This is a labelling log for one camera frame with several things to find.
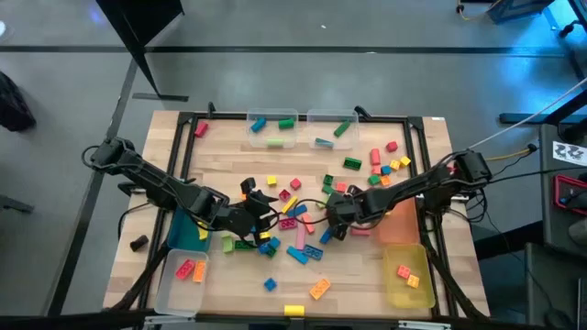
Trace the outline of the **grey furniture foot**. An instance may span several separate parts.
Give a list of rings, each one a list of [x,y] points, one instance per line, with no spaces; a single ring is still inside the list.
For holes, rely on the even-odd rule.
[[[0,194],[0,209],[12,209],[21,213],[30,214],[33,212],[34,207]]]

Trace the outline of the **orange plastic bin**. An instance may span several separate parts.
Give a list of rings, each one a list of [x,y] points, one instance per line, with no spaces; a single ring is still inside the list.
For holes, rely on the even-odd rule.
[[[420,241],[415,199],[398,203],[375,227],[381,244],[416,244]]]

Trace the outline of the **black computer mouse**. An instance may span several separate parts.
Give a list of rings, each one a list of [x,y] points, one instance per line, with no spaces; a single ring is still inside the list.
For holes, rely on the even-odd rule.
[[[573,330],[574,323],[562,311],[557,309],[549,309],[544,313],[545,325],[556,330]]]

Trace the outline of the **grey metal bracket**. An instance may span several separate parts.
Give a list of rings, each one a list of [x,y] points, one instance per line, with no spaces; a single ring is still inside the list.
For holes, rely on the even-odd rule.
[[[173,325],[173,324],[183,324],[183,323],[193,323],[196,321],[195,316],[177,316],[177,315],[154,315],[154,316],[146,316],[144,319],[145,326],[155,326],[155,325]]]
[[[397,328],[402,330],[452,330],[450,324],[412,320],[399,320]]]

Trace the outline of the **black floor beam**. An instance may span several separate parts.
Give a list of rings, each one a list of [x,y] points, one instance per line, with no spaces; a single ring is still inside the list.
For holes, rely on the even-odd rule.
[[[498,119],[501,124],[506,125],[514,125],[522,121],[525,121],[527,125],[579,124],[583,119],[587,119],[587,113],[576,115],[579,110],[587,110],[587,90],[577,94],[550,114],[530,118],[531,114],[501,113]]]

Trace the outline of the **black side desk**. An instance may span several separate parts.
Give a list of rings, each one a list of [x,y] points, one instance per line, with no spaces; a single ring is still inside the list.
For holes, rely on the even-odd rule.
[[[563,142],[556,126],[539,129],[539,174],[541,183],[542,220],[545,243],[560,250],[587,256],[587,214],[558,208],[553,201],[553,179],[564,175],[587,182],[587,167],[553,159],[552,142]],[[587,148],[587,142],[572,144]]]

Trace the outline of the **printed paper sheet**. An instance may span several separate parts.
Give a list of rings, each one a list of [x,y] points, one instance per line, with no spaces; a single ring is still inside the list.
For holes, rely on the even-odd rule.
[[[586,147],[553,141],[552,157],[554,160],[565,161],[571,164],[587,167]]]

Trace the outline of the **blue box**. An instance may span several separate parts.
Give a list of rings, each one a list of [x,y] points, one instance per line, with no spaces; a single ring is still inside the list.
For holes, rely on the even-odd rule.
[[[554,0],[496,0],[486,11],[494,24],[540,15]]]

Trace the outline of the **black bag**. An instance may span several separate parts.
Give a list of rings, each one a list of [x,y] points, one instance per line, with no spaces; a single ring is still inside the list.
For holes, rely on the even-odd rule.
[[[12,132],[26,131],[36,125],[16,84],[0,71],[0,126]]]

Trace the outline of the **teal plastic bin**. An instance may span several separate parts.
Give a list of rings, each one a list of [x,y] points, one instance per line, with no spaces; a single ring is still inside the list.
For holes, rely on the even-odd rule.
[[[181,207],[174,211],[171,227],[167,237],[170,248],[207,252],[212,242],[212,234],[205,231],[206,239],[200,238],[198,227]]]

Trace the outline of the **clear plastic bin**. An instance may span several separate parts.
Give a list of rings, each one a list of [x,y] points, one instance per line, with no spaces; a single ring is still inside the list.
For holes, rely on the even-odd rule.
[[[194,272],[185,280],[179,280],[175,277],[175,271],[186,259],[206,262],[205,277],[201,283],[193,282]],[[158,314],[195,316],[203,303],[209,264],[209,258],[204,252],[172,249],[164,263],[154,310]]]
[[[250,127],[259,117],[265,117],[267,124],[260,133],[254,134],[250,131]],[[293,118],[295,126],[293,129],[280,130],[278,122],[283,119]],[[298,112],[292,108],[250,108],[247,112],[247,133],[249,143],[254,148],[268,148],[266,146],[267,139],[283,139],[284,145],[282,149],[293,148],[297,142],[298,132]]]
[[[345,120],[350,122],[347,131],[340,137],[334,136],[335,129]],[[314,149],[354,149],[360,140],[359,117],[352,109],[311,109],[306,114],[306,133],[309,145]],[[333,148],[318,147],[316,138],[332,141]]]

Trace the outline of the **long red lego brick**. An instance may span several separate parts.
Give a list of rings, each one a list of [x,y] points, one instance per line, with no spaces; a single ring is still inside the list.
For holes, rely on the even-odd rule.
[[[185,280],[194,271],[196,262],[186,259],[183,264],[175,271],[175,277],[179,280]]]

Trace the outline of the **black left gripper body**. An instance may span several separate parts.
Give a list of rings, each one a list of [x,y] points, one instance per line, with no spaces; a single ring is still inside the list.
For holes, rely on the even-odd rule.
[[[212,213],[211,225],[217,231],[228,231],[238,237],[246,237],[255,230],[260,234],[270,226],[273,209],[265,203],[244,202],[221,205]]]

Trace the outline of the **yellow plastic bin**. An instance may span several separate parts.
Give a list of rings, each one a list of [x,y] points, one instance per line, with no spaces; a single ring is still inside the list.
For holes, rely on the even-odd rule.
[[[387,302],[395,308],[431,309],[436,306],[436,294],[427,262],[426,250],[419,244],[388,245],[383,250],[383,281]],[[407,285],[407,279],[397,275],[404,265],[419,278],[419,287]]]

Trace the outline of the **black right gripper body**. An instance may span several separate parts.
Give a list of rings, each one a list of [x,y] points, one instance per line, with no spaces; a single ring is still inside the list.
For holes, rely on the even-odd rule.
[[[364,193],[341,194],[333,192],[327,199],[327,222],[337,224],[364,224],[367,216],[362,209]]]

